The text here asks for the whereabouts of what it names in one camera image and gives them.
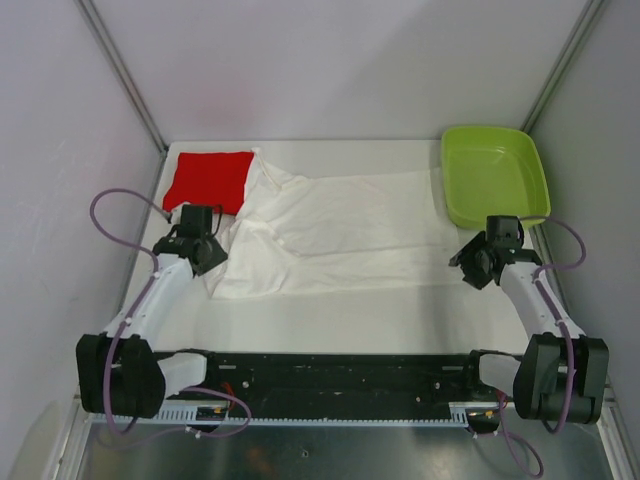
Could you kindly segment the white t shirt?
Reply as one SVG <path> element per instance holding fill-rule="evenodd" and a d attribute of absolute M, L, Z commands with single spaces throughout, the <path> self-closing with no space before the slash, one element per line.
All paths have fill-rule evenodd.
<path fill-rule="evenodd" d="M 441 171 L 309 178 L 256 150 L 244 203 L 219 239 L 228 253 L 205 275 L 215 300 L 246 300 L 458 282 L 459 244 Z"/>

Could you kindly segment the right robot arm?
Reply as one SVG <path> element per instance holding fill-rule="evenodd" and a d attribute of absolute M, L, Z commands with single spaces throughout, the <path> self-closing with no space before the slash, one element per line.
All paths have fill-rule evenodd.
<path fill-rule="evenodd" d="M 523 419 L 556 433 L 567 423 L 594 424 L 601 415 L 609 349 L 569 316 L 547 280 L 548 266 L 524 246 L 515 216 L 491 215 L 486 227 L 449 261 L 482 290 L 495 284 L 510 300 L 528 337 L 521 357 L 476 351 L 477 367 L 461 376 L 463 393 L 484 401 L 505 394 Z"/>

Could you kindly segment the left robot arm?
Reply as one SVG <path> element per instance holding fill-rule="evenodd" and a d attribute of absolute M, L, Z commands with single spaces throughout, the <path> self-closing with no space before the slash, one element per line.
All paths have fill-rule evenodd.
<path fill-rule="evenodd" d="M 152 418 L 166 398 L 186 388 L 202 400 L 219 392 L 221 376 L 204 355 L 162 356 L 157 343 L 186 288 L 227 260 L 216 239 L 221 217 L 218 205 L 183 205 L 177 223 L 148 251 L 152 272 L 138 296 L 101 333 L 80 338 L 76 362 L 85 411 Z"/>

